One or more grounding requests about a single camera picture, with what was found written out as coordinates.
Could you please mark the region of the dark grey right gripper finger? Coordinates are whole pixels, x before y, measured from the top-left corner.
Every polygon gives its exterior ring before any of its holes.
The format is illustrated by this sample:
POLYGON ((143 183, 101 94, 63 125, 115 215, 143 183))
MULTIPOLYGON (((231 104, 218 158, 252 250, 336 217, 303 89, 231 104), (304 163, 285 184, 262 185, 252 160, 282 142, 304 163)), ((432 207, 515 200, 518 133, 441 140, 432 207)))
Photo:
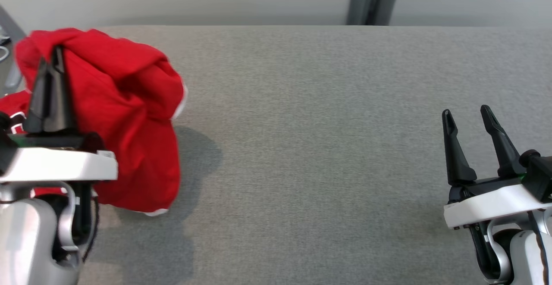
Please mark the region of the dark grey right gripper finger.
POLYGON ((474 184, 477 180, 477 174, 467 163, 457 138, 457 124, 450 110, 442 112, 442 124, 448 184, 451 186, 474 184))
POLYGON ((519 163, 519 152, 509 139, 504 128, 498 122, 488 105, 480 108, 485 130, 491 136, 499 163, 497 170, 500 178, 514 178, 523 174, 523 166, 519 163))

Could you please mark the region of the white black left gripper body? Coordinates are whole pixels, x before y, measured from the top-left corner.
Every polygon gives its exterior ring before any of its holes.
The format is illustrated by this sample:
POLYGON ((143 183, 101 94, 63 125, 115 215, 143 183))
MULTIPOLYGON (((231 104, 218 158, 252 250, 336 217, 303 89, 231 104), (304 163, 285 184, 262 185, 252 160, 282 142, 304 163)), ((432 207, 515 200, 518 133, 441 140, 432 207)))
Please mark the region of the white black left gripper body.
POLYGON ((118 178, 118 161, 95 132, 8 134, 1 139, 1 183, 93 182, 118 178))

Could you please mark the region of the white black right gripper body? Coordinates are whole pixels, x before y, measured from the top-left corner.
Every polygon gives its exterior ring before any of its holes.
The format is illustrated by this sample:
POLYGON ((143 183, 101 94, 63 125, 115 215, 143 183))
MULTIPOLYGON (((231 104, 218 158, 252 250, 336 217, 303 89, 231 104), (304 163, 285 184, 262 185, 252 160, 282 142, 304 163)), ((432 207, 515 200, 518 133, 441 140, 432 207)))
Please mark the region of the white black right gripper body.
POLYGON ((540 202, 524 185, 525 175, 466 181, 448 177, 450 185, 444 219, 448 228, 514 216, 537 209, 550 209, 551 203, 540 202))

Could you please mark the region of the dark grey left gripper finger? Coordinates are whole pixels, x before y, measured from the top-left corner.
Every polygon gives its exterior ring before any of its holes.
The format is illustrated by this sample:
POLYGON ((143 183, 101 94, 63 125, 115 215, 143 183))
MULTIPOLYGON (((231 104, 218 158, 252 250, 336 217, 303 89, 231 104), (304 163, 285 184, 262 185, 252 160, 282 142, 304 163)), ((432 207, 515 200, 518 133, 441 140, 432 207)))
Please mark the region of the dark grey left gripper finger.
POLYGON ((24 130, 29 134, 43 132, 44 119, 49 114, 50 108, 50 88, 50 65, 46 59, 41 58, 30 98, 28 115, 24 123, 24 130))
POLYGON ((65 69, 63 47, 54 47, 51 55, 51 132, 79 132, 65 69))

